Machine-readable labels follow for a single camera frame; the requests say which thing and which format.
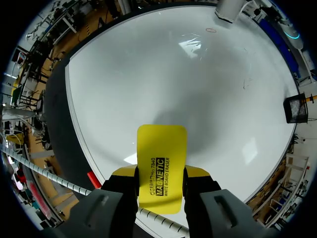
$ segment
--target cable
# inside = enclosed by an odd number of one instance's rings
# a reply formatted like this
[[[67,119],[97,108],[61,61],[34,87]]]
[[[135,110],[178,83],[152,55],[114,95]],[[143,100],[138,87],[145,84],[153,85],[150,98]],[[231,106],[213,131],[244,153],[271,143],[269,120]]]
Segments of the cable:
[[[106,13],[105,24],[107,24],[107,17],[108,17],[108,13],[109,13],[109,8],[107,8],[107,13]]]
[[[247,5],[249,5],[251,2],[253,2],[257,8],[259,8],[259,6],[257,5],[257,3],[256,3],[254,0],[251,0],[251,1],[246,2],[246,3],[242,6],[242,8],[241,8],[241,10],[239,11],[239,14],[238,14],[238,15],[240,15],[240,14],[242,13],[243,9],[244,9]]]
[[[14,135],[14,136],[18,139],[20,146],[22,146],[22,143],[21,143],[19,137],[18,137],[16,134],[8,134],[8,135]],[[7,141],[6,137],[5,137],[2,133],[1,133],[1,136],[3,137],[4,141],[6,142],[6,141]]]
[[[23,158],[21,155],[18,155],[16,152],[10,150],[9,148],[4,147],[3,145],[1,145],[0,150],[3,151],[4,153],[6,153],[7,155],[9,155],[10,157],[16,159],[17,161],[19,161],[20,163],[22,163],[26,167],[30,168],[31,170],[43,175],[44,177],[47,177],[50,180],[53,180],[54,182],[57,182],[57,183],[65,186],[73,191],[76,191],[77,193],[80,193],[80,194],[85,195],[85,196],[87,196],[89,193],[91,193],[90,190],[87,190],[83,187],[80,187],[80,186],[77,186],[71,182],[68,182],[68,181],[48,172],[47,170],[43,170],[42,168],[31,163],[27,159]]]

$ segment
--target desk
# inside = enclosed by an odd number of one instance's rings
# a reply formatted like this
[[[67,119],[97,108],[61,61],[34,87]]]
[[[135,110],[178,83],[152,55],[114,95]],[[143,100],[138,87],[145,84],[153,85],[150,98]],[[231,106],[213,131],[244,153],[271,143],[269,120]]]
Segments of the desk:
[[[69,31],[69,30],[72,30],[74,33],[77,33],[77,31],[75,30],[75,28],[71,25],[71,23],[74,23],[74,20],[73,18],[70,16],[70,14],[68,13],[69,10],[71,10],[75,5],[79,4],[81,1],[78,0],[78,1],[75,1],[72,5],[70,5],[67,9],[65,9],[65,11],[62,13],[61,16],[59,16],[55,21],[54,23],[49,27],[49,29],[45,32],[45,34],[39,39],[40,41],[43,41],[45,39],[46,36],[48,36],[48,34],[50,33],[50,31],[61,21],[63,20],[66,25],[68,26],[68,28],[57,38],[55,39],[53,45],[56,45],[59,40],[64,36],[66,35],[66,33]]]

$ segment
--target wooden floor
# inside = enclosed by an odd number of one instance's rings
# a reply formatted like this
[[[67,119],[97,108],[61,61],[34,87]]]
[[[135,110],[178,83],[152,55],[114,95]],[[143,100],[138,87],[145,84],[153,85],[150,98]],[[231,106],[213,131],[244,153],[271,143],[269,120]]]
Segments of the wooden floor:
[[[78,32],[76,34],[74,34],[73,32],[69,32],[68,35],[66,35],[59,43],[58,45],[56,45],[53,49],[53,57],[52,58],[60,58],[62,59],[63,55],[61,52],[65,52],[65,54],[67,54],[71,49],[73,49],[78,43],[80,43],[82,40],[84,40],[87,36],[89,36],[92,32],[94,32],[95,30],[97,30],[98,28],[98,22],[99,22],[99,18],[101,17],[103,19],[103,21],[107,21],[110,22],[113,20],[112,16],[110,15],[110,13],[107,12],[107,8],[104,6],[101,9],[98,10],[93,10],[92,12],[90,12],[86,18],[85,18],[85,24],[84,26],[78,30]],[[42,73],[46,74],[47,76],[50,76],[50,74],[52,73],[49,68],[52,64],[52,61],[50,61],[49,59],[47,59],[43,65],[42,68]],[[43,83],[38,83],[36,88],[35,88],[35,92],[36,94],[34,94],[34,98],[38,98],[39,94],[42,90],[45,90],[45,84]],[[29,130],[30,133],[28,135],[29,138],[29,152],[30,153],[34,153],[34,152],[41,152],[44,151],[44,148],[42,147],[41,143],[38,143],[35,139],[36,137],[32,135],[31,130]],[[50,161],[50,163],[53,165],[54,169],[56,170],[56,173],[58,176],[63,177],[62,171],[59,167],[59,164],[57,162],[57,160],[55,159],[54,156],[52,157],[46,157],[46,158],[40,158],[40,159],[35,159],[32,162],[34,164],[36,164],[37,166],[44,168],[44,164],[45,164],[45,160]],[[55,190],[53,184],[51,183],[51,181],[49,179],[47,179],[46,177],[42,176],[42,175],[37,175],[39,182],[44,190],[44,192],[46,193],[47,197],[49,199],[51,199],[51,203],[53,206],[57,206],[59,205],[61,202],[63,202],[64,200],[66,200],[68,197],[70,197],[72,195],[68,194],[68,195],[63,195],[61,197],[58,197],[56,199],[52,198],[54,196],[57,195],[57,191]],[[66,206],[62,212],[64,214],[64,216],[61,216],[63,219],[67,220],[69,217],[69,213],[70,213],[70,209],[78,202],[78,200],[76,199],[75,201],[71,202],[68,206]]]

